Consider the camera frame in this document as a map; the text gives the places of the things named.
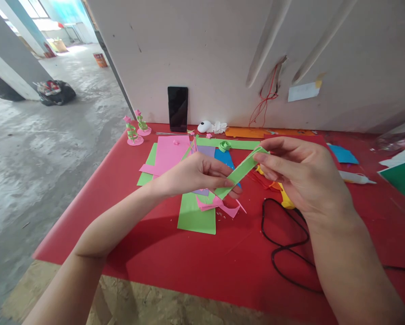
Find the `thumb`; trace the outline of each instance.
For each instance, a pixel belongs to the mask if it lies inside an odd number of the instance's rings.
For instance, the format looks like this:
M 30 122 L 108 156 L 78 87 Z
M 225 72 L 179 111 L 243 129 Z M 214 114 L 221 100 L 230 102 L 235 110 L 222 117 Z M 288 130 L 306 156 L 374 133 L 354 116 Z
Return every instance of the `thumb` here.
M 290 180 L 294 180 L 298 177 L 300 172 L 300 164 L 283 159 L 278 156 L 269 155 L 266 153 L 256 153 L 253 156 L 256 162 L 263 164 L 264 166 L 284 175 Z
M 204 188 L 232 187 L 234 183 L 228 178 L 205 175 Z

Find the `floor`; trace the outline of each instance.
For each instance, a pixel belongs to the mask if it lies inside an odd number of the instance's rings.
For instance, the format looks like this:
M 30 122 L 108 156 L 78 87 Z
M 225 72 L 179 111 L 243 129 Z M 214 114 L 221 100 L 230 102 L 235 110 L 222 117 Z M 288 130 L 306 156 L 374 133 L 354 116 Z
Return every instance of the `floor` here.
M 99 45 L 40 63 L 68 82 L 76 99 L 62 107 L 0 99 L 0 308 L 31 254 L 124 130 L 128 106 Z M 0 316 L 0 324 L 15 324 Z

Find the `red table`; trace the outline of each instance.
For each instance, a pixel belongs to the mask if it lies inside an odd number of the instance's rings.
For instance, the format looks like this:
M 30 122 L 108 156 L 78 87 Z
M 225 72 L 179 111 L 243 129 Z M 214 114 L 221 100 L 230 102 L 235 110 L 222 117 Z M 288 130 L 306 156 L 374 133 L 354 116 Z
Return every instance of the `red table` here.
M 137 189 L 139 167 L 145 163 L 156 131 L 169 132 L 168 125 L 150 124 L 153 132 L 137 147 L 126 144 L 126 132 L 64 214 L 56 222 L 33 257 L 62 264 L 85 228 L 102 212 Z M 405 197 L 383 180 L 377 171 L 385 159 L 371 152 L 372 135 L 320 132 L 331 144 L 353 152 L 360 165 L 342 166 L 363 173 L 376 185 L 349 184 L 357 211 L 364 219 L 383 264 L 405 267 Z M 247 150 L 231 150 L 237 166 Z M 231 219 L 216 215 L 216 235 L 177 229 L 181 196 L 168 199 L 151 211 L 118 245 L 108 258 L 104 274 L 225 301 L 279 316 L 318 324 L 334 324 L 335 317 L 323 295 L 298 288 L 281 278 L 271 264 L 276 248 L 261 233 L 262 202 L 277 192 L 263 190 L 249 177 L 241 181 L 241 210 Z M 284 212 L 270 208 L 270 233 L 289 244 L 304 235 Z M 312 258 L 310 244 L 297 249 Z M 291 278 L 318 289 L 314 269 L 287 252 L 276 262 Z M 405 302 L 405 273 L 387 272 Z

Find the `white glue bottle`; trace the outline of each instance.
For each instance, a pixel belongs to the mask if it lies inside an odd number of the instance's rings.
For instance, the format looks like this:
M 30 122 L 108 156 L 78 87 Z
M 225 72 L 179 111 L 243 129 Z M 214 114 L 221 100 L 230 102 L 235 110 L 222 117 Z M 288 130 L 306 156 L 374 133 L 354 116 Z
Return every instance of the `white glue bottle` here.
M 341 174 L 342 179 L 348 183 L 355 183 L 355 184 L 376 184 L 374 181 L 370 181 L 365 175 L 363 174 L 354 174 L 349 172 L 339 171 Z

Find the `smartphone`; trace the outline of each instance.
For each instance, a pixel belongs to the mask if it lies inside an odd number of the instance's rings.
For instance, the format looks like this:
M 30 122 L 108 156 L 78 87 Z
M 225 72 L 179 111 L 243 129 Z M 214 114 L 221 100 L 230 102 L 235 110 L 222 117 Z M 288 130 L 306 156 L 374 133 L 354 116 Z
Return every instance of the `smartphone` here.
M 187 87 L 168 87 L 169 128 L 171 132 L 187 132 Z

